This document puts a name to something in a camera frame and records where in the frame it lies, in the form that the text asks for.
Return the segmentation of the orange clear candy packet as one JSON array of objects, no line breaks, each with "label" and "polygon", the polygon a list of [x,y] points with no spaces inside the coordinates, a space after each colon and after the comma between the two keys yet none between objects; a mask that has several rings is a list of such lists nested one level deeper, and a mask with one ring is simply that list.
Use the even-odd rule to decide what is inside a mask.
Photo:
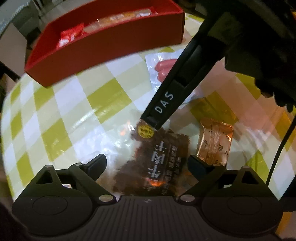
[{"label": "orange clear candy packet", "polygon": [[208,165],[226,166],[234,127],[212,118],[200,120],[200,134],[197,157]]}]

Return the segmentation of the dark beef jerky packet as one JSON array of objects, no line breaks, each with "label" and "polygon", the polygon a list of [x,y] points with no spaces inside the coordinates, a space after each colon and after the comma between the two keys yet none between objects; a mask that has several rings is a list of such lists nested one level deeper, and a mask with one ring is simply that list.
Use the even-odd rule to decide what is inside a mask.
[{"label": "dark beef jerky packet", "polygon": [[138,147],[132,158],[117,169],[112,187],[115,193],[179,197],[197,184],[188,170],[187,135],[164,128],[156,131],[140,121],[130,136]]}]

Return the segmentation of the vacuum pack pink sausages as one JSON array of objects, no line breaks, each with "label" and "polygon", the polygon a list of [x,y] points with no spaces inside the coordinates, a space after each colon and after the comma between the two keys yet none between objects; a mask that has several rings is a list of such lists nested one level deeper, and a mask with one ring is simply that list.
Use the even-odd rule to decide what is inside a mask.
[{"label": "vacuum pack pink sausages", "polygon": [[152,90],[156,92],[170,72],[183,49],[175,52],[152,53],[145,56]]}]

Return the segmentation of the red drink powder sachet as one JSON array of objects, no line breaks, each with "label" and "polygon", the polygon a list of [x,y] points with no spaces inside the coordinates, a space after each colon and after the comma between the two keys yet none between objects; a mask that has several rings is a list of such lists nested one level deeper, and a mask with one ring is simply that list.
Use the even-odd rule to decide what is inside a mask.
[{"label": "red drink powder sachet", "polygon": [[72,43],[74,40],[81,37],[84,34],[84,27],[85,25],[81,23],[72,28],[60,32],[60,38],[56,45],[56,49],[59,49],[69,43]]}]

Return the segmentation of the clear pack crispy snack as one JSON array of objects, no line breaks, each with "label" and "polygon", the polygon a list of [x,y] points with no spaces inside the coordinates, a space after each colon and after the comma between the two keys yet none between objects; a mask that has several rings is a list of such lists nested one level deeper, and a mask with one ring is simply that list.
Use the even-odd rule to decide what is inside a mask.
[{"label": "clear pack crispy snack", "polygon": [[90,23],[88,26],[84,27],[83,32],[91,33],[104,27],[109,27],[114,24],[122,23],[124,21],[132,20],[136,18],[141,18],[144,16],[150,16],[152,14],[157,14],[157,12],[154,9],[148,8],[148,9],[140,9],[137,11],[127,11],[127,12],[119,13],[116,15],[106,16],[106,17],[97,19],[96,21]]}]

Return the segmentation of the red cardboard tray box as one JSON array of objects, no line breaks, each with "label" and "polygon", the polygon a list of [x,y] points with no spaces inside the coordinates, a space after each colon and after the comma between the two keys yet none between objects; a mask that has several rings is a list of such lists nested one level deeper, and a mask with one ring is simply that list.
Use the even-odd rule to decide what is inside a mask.
[{"label": "red cardboard tray box", "polygon": [[[149,16],[85,33],[58,48],[62,31],[100,18],[151,9]],[[185,13],[173,1],[91,1],[48,23],[25,65],[25,72],[44,87],[78,72],[135,52],[180,44]]]}]

